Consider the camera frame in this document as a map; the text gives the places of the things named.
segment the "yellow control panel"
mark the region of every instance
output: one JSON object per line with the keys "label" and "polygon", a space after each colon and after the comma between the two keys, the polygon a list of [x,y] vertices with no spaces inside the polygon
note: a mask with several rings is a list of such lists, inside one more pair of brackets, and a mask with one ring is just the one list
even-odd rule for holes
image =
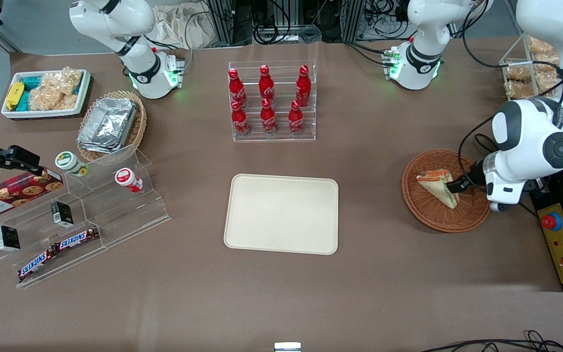
{"label": "yellow control panel", "polygon": [[547,245],[556,266],[559,280],[563,283],[563,211],[559,203],[538,211]]}

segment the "table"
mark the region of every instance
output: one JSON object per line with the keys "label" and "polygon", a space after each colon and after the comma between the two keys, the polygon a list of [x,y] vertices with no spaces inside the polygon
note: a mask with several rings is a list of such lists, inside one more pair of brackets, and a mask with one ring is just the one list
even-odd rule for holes
{"label": "table", "polygon": [[[471,47],[498,60],[514,39]],[[563,343],[563,293],[536,219],[517,207],[472,232],[441,234],[405,207],[407,162],[427,149],[456,149],[505,101],[500,72],[474,63],[459,41],[444,57],[427,89],[407,91],[342,44],[196,51],[183,89],[144,100],[141,150],[173,219],[27,290],[15,289],[11,268],[0,265],[0,352],[254,352],[276,341],[301,341],[306,352],[412,352],[522,338],[525,329]],[[319,60],[317,141],[234,143],[228,61],[292,58]],[[11,54],[11,62],[12,72],[88,69],[91,100],[132,90],[114,54]],[[79,123],[0,116],[0,147],[20,144],[53,167],[57,152],[76,150]],[[464,152],[482,156],[472,143]],[[336,180],[338,251],[225,247],[230,182],[239,173]]]}

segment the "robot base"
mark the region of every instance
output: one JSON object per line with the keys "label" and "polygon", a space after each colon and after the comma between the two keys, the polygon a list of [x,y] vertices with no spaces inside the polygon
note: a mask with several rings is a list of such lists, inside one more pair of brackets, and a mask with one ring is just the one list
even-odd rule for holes
{"label": "robot base", "polygon": [[184,61],[162,51],[156,53],[160,58],[160,69],[149,83],[137,82],[130,74],[134,88],[148,99],[159,99],[175,88],[180,88],[184,76]]}
{"label": "robot base", "polygon": [[391,50],[384,51],[382,62],[387,65],[384,67],[384,73],[387,80],[394,80],[401,87],[419,90],[429,86],[429,82],[438,75],[440,62],[434,67],[428,65],[425,73],[418,73],[416,68],[410,64],[406,55],[407,47],[410,45],[410,42],[405,42],[400,46],[393,46]]}

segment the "round wicker basket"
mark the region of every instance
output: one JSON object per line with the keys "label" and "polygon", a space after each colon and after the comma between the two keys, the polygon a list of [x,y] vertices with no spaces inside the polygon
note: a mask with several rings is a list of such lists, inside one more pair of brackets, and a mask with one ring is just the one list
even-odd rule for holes
{"label": "round wicker basket", "polygon": [[[462,163],[469,168],[473,161],[462,156]],[[488,218],[490,203],[485,193],[470,187],[460,193],[460,202],[449,209],[438,198],[416,182],[423,171],[447,169],[454,179],[462,176],[457,153],[446,149],[433,149],[415,156],[405,167],[401,180],[403,198],[411,212],[425,225],[442,232],[466,232],[475,229]]]}
{"label": "round wicker basket", "polygon": [[[138,109],[136,110],[136,114],[134,116],[134,123],[132,123],[130,133],[128,134],[127,141],[125,142],[125,145],[133,144],[138,148],[140,142],[142,142],[143,140],[143,135],[145,134],[145,127],[147,127],[147,112],[145,111],[145,106],[143,106],[143,102],[141,102],[140,98],[138,98],[136,94],[130,93],[129,91],[120,91],[120,90],[105,94],[101,98],[119,98],[119,99],[128,98],[129,100],[132,100],[132,102],[135,102],[136,105],[138,105]],[[98,101],[99,99],[96,100],[94,103],[92,103],[91,107],[88,108],[87,113],[84,115],[84,119],[82,120],[80,131],[84,128],[84,125],[87,122],[90,111],[92,110],[93,107],[95,107]],[[88,160],[89,162],[101,158],[102,156],[105,155],[105,153],[92,152],[90,150],[83,149],[79,143],[78,143],[78,150],[80,150],[81,156],[83,156],[84,159]]]}

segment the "coca-cola bottle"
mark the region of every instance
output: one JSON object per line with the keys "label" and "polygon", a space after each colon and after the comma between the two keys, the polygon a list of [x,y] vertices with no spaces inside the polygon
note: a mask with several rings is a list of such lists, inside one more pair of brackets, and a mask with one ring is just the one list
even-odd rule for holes
{"label": "coca-cola bottle", "polygon": [[310,100],[310,92],[312,89],[312,82],[310,77],[308,77],[308,67],[307,65],[301,65],[299,67],[299,79],[297,79],[297,101],[302,107],[308,106],[308,101]]}
{"label": "coca-cola bottle", "polygon": [[238,99],[232,102],[232,122],[238,136],[244,137],[249,135],[249,123],[246,122],[246,114],[242,110],[242,104]]}
{"label": "coca-cola bottle", "polygon": [[228,71],[228,75],[230,76],[230,93],[232,94],[232,100],[239,100],[243,108],[248,107],[244,84],[238,77],[238,71],[235,68],[231,68]]}
{"label": "coca-cola bottle", "polygon": [[275,111],[271,109],[271,101],[268,98],[262,99],[262,111],[260,111],[260,118],[262,118],[262,128],[264,133],[272,136],[277,133],[277,124],[275,123]]}
{"label": "coca-cola bottle", "polygon": [[275,106],[275,82],[269,74],[267,65],[260,66],[260,96],[270,100],[271,106]]}
{"label": "coca-cola bottle", "polygon": [[297,100],[293,100],[288,113],[288,124],[290,125],[290,133],[293,136],[303,133],[303,113]]}

